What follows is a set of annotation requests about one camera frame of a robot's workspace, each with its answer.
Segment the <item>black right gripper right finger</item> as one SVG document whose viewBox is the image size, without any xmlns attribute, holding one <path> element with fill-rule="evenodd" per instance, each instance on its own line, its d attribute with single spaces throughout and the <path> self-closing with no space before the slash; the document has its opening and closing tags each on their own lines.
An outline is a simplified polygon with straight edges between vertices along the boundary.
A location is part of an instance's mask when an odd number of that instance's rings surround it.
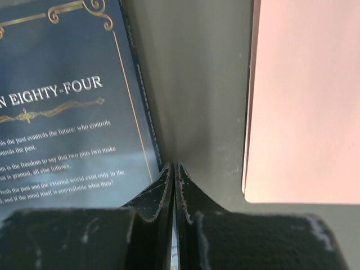
<svg viewBox="0 0 360 270">
<path fill-rule="evenodd" d="M 312 214 L 234 213 L 174 165 L 180 269 L 347 269 L 337 240 Z"/>
</svg>

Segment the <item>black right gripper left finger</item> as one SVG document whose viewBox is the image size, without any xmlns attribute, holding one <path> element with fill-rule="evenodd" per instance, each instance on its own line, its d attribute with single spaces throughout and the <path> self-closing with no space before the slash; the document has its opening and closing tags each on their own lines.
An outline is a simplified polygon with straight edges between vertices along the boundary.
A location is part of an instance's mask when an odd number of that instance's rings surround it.
<svg viewBox="0 0 360 270">
<path fill-rule="evenodd" d="M 1 224 L 2 269 L 169 269 L 174 166 L 120 208 L 22 209 Z"/>
</svg>

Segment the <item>dark blue paperback book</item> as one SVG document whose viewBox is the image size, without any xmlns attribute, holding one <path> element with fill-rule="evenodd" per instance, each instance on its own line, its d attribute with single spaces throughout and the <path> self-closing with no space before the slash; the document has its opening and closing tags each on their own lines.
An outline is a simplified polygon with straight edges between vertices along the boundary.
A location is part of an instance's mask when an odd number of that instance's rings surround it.
<svg viewBox="0 0 360 270">
<path fill-rule="evenodd" d="M 1 224 L 120 208 L 163 167 L 124 1 L 2 1 Z"/>
</svg>

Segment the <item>pink board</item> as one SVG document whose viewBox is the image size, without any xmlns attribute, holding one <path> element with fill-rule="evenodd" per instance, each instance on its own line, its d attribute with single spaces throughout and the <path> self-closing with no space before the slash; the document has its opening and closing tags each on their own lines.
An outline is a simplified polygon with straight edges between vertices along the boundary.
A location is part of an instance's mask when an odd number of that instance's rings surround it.
<svg viewBox="0 0 360 270">
<path fill-rule="evenodd" d="M 242 191 L 359 204 L 359 2 L 255 1 Z"/>
</svg>

